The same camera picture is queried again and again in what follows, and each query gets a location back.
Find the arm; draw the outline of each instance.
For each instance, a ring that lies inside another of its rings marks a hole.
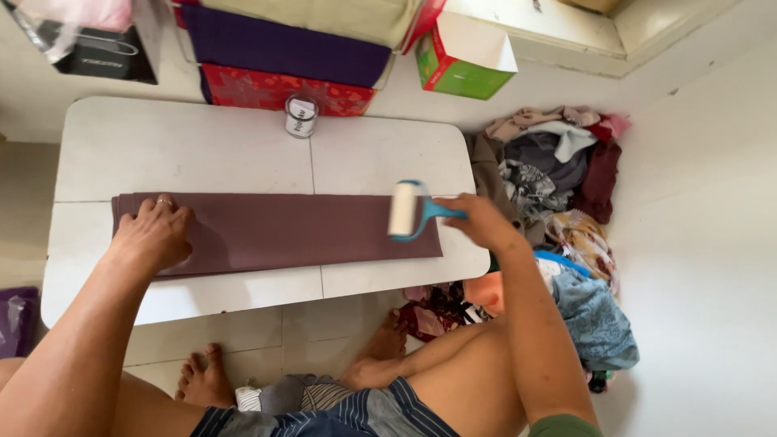
[[[461,194],[437,203],[467,213],[446,224],[492,250],[502,269],[507,339],[514,381],[529,424],[573,414],[598,425],[580,360],[526,240],[486,198]]]
[[[1,436],[107,436],[124,352],[156,274],[185,260],[188,208],[163,194],[125,215],[110,248],[54,328],[0,392]]]

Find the hand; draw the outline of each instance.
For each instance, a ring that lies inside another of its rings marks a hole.
[[[499,212],[488,198],[461,193],[456,199],[434,199],[438,205],[467,213],[467,220],[456,217],[445,219],[445,225],[461,230],[480,247],[494,253],[503,253],[520,244],[524,237]]]
[[[141,268],[156,275],[191,255],[186,224],[193,217],[191,208],[177,208],[169,194],[160,194],[157,201],[146,199],[137,216],[121,217],[119,230],[106,255],[140,263]]]

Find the white plastic bag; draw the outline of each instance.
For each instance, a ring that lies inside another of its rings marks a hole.
[[[70,54],[82,27],[124,32],[132,0],[11,0],[13,17],[50,64]]]

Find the green box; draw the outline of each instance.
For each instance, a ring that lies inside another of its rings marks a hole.
[[[518,71],[507,32],[442,12],[416,46],[426,91],[488,100]]]

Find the light blue fabric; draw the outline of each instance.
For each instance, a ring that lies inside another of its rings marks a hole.
[[[567,271],[553,277],[553,297],[589,370],[630,369],[639,361],[631,323],[605,281]]]
[[[556,152],[553,153],[560,163],[568,163],[575,152],[585,149],[598,141],[596,135],[591,133],[591,131],[564,123],[563,121],[546,121],[545,123],[529,126],[525,131],[516,135],[515,138],[526,135],[529,132],[550,132],[551,134],[560,135],[559,145],[556,146]]]
[[[550,253],[547,250],[535,250],[535,257],[541,258],[543,260],[555,261],[561,265],[571,267],[572,269],[576,270],[586,278],[591,277],[591,273],[588,271],[588,269],[575,264],[571,259],[567,257],[562,257],[557,253]]]

